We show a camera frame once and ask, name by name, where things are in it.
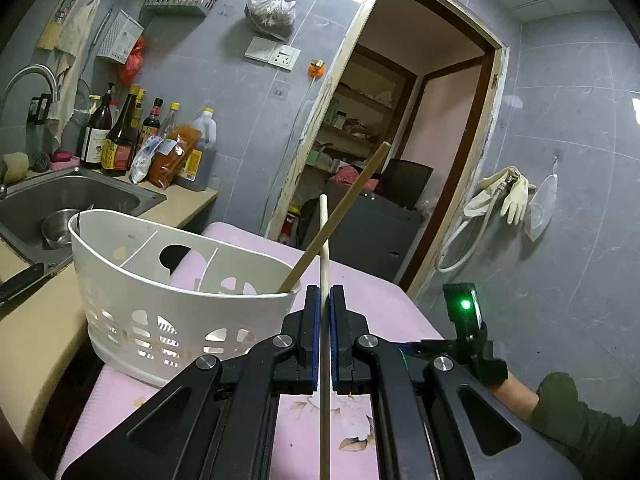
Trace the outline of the green sleeve forearm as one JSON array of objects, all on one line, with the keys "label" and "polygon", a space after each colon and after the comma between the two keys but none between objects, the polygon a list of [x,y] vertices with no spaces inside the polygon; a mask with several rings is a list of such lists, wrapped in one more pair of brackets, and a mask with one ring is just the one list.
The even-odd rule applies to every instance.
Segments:
[{"label": "green sleeve forearm", "polygon": [[579,400],[574,379],[547,375],[537,389],[529,417],[533,427],[579,470],[585,479],[639,477],[639,425],[593,410]]}]

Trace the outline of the right hand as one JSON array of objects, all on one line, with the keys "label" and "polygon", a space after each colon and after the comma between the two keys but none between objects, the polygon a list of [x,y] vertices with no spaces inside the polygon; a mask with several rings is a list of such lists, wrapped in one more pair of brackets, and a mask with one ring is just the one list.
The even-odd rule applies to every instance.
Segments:
[{"label": "right hand", "polygon": [[539,403],[539,396],[518,380],[511,372],[498,386],[491,387],[492,394],[521,420],[529,420]]}]

